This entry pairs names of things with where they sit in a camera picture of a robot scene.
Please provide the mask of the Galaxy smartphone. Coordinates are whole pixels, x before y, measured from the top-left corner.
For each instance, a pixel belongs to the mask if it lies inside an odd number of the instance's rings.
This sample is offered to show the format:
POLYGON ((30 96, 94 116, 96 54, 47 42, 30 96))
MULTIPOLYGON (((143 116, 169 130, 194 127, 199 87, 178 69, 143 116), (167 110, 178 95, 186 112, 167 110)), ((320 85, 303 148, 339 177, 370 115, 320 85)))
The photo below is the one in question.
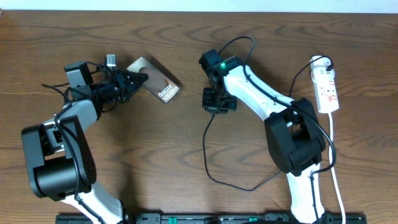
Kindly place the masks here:
POLYGON ((144 57, 138 58, 128 66, 129 72, 145 73, 148 80, 144 86, 160 101, 167 104, 180 90, 180 87, 144 57))

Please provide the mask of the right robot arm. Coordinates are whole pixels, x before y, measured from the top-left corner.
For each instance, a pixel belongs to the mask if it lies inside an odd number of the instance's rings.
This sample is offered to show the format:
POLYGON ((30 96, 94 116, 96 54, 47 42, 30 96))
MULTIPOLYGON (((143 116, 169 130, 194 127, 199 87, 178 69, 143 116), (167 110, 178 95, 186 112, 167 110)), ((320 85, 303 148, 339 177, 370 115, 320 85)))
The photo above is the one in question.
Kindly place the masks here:
POLYGON ((330 138, 320 126, 311 102, 280 95, 259 79, 237 56, 223 59, 215 49, 198 61, 209 79, 203 90, 205 111, 225 114, 241 100, 264 122, 269 154, 286 174, 292 199, 290 211, 300 223, 315 223, 325 213, 318 175, 322 152, 330 138))

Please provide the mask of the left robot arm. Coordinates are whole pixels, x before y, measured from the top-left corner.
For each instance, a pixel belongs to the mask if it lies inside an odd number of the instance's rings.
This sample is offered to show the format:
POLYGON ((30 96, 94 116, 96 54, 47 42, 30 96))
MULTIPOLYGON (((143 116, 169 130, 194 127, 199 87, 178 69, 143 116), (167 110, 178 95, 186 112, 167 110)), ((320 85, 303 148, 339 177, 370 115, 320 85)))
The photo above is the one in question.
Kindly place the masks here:
POLYGON ((96 83, 89 61, 65 66, 64 105, 52 119, 21 132, 29 184, 39 198, 69 204, 93 223, 135 223, 120 199, 96 180, 96 166, 85 137, 89 126, 105 112, 103 106, 123 104, 140 89, 146 73, 95 64, 103 79, 96 83))

